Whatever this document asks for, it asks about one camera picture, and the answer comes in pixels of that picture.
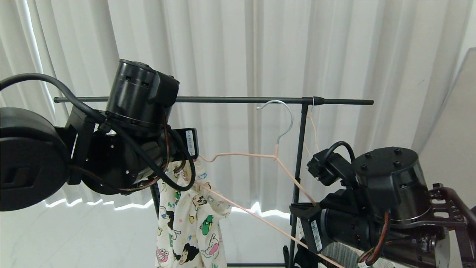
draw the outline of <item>curtain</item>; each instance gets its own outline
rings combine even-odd
[[[323,105],[310,115],[320,150],[349,142],[357,155],[383,146],[422,150],[446,98],[471,1],[110,0],[0,1],[0,78],[42,72],[77,96],[108,96],[119,58],[140,61],[180,81],[181,96],[373,99],[373,106]],[[1,93],[2,106],[36,111],[64,125],[70,104],[61,93],[25,82]],[[89,103],[104,109],[106,103]],[[281,105],[174,105],[173,128],[196,127],[201,154],[272,154],[289,124]],[[294,173],[299,105],[280,141],[279,158]],[[306,145],[314,146],[311,121]],[[346,155],[342,149],[338,153]],[[319,200],[335,191],[305,170],[302,183]],[[288,211],[293,184],[270,159],[244,156],[206,164],[214,187],[237,203]],[[146,204],[149,190],[101,196],[64,186],[47,199],[68,203]]]

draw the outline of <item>silver metal hook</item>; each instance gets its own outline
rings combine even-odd
[[[256,107],[256,110],[261,110],[263,109],[264,107],[266,107],[266,105],[270,104],[270,103],[280,103],[284,106],[286,106],[286,108],[288,109],[289,111],[289,115],[291,116],[291,124],[289,124],[289,127],[288,129],[281,135],[278,136],[278,139],[276,140],[276,145],[279,144],[279,140],[281,139],[282,136],[284,136],[286,133],[288,133],[290,130],[291,130],[291,127],[293,126],[293,123],[294,123],[294,116],[293,116],[293,113],[291,112],[291,109],[289,108],[289,106],[284,103],[283,101],[280,101],[280,100],[272,100],[272,101],[269,101],[267,103],[265,103],[265,105],[261,106],[261,107]]]

